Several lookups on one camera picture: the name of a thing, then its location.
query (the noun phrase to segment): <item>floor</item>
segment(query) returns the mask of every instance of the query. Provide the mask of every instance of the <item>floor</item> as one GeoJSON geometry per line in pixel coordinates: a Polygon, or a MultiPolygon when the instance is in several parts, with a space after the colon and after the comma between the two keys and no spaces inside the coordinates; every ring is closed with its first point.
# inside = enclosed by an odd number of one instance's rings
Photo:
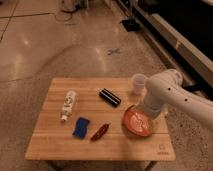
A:
{"type": "MultiPolygon", "coordinates": [[[[143,38],[126,32],[123,13],[112,2],[90,0],[72,16],[57,0],[5,0],[0,6],[0,170],[47,171],[24,154],[42,102],[54,77],[151,76],[164,64],[143,38]],[[108,55],[119,48],[120,53],[108,55]]],[[[177,159],[155,170],[213,170],[213,134],[169,106],[167,123],[177,159]]],[[[143,162],[69,162],[69,170],[141,171],[143,162]]]]}

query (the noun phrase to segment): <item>white cup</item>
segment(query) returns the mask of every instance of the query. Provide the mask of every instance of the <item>white cup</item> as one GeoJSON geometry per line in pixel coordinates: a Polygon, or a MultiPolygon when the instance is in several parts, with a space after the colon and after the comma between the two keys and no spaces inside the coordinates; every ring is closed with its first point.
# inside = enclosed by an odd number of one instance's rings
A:
{"type": "Polygon", "coordinates": [[[141,94],[147,77],[144,74],[135,74],[132,76],[132,90],[135,94],[141,94]]]}

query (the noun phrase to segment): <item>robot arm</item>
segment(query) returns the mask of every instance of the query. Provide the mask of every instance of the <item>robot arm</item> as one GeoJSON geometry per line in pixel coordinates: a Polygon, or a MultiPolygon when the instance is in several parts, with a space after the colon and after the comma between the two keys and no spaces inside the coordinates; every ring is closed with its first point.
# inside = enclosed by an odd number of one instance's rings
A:
{"type": "Polygon", "coordinates": [[[213,130],[213,102],[181,88],[182,75],[174,69],[150,77],[146,82],[147,94],[138,108],[151,117],[157,117],[168,103],[213,130]]]}

